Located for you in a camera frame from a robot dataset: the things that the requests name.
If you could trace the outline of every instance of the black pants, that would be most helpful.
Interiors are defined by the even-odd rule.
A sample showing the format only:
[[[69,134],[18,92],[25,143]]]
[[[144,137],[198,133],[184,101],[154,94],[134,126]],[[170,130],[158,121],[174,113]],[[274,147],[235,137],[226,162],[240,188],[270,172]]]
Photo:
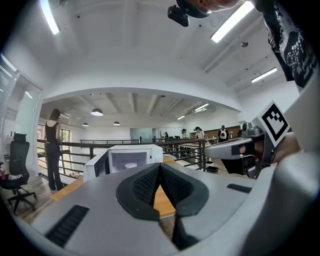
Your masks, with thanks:
[[[47,143],[46,145],[46,160],[48,167],[48,181],[49,188],[51,190],[61,190],[64,185],[60,180],[59,173],[59,158],[60,158],[60,147],[55,143]]]

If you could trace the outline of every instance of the gray robot arm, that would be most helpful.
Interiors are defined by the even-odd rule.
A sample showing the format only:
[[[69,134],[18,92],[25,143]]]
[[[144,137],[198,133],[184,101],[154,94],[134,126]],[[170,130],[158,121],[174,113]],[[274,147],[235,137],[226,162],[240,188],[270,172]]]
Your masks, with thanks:
[[[241,138],[209,146],[204,152],[209,158],[221,159],[229,173],[234,172],[230,169],[238,168],[242,171],[236,173],[256,179],[260,171],[273,162],[277,145],[289,129],[283,113],[272,101],[252,122],[243,124]],[[256,142],[263,142],[262,157],[255,153]],[[240,154],[243,146],[245,154]]]

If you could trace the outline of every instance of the wall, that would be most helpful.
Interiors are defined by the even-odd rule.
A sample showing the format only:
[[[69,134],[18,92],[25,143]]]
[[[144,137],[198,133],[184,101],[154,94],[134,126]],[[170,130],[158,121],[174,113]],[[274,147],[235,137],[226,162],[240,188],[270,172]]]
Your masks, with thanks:
[[[238,111],[233,111],[224,107],[216,107],[215,112],[203,111],[187,115],[185,128],[189,133],[193,133],[195,127],[199,126],[203,131],[214,130],[225,127],[238,126]]]
[[[130,127],[88,127],[82,134],[82,140],[130,140]],[[98,154],[102,149],[95,148],[94,154]],[[89,148],[82,148],[81,153],[89,154]]]
[[[251,121],[272,100],[283,112],[286,112],[298,97],[299,92],[295,82],[287,82],[284,76],[280,76],[260,86],[251,87],[238,95],[242,107],[239,121]]]
[[[210,104],[240,109],[235,92],[222,80],[208,77],[195,65],[168,59],[144,48],[135,48],[129,53],[118,48],[106,49],[66,60],[50,88],[45,95],[47,102],[71,94],[83,95],[89,90],[112,93],[128,92],[129,88],[133,93],[150,89],[158,95],[165,92],[173,97],[196,97]]]

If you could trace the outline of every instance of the black t-shirt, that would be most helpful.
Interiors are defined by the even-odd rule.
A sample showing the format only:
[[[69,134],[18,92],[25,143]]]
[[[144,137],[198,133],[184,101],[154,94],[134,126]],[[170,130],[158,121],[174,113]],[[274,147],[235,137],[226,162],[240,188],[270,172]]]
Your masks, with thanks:
[[[268,42],[281,64],[287,81],[302,90],[314,73],[318,60],[311,44],[278,0],[252,0],[263,14]]]

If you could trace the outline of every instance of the camera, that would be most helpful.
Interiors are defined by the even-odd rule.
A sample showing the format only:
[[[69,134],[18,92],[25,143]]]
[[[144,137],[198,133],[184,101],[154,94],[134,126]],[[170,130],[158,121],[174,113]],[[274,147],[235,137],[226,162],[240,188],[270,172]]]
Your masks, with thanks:
[[[168,8],[168,18],[179,23],[183,27],[189,26],[189,17],[176,5],[170,6]]]
[[[177,6],[173,5],[168,8],[168,17],[183,27],[189,26],[189,16],[202,19],[212,13],[210,10],[190,4],[187,0],[176,0],[176,4]]]

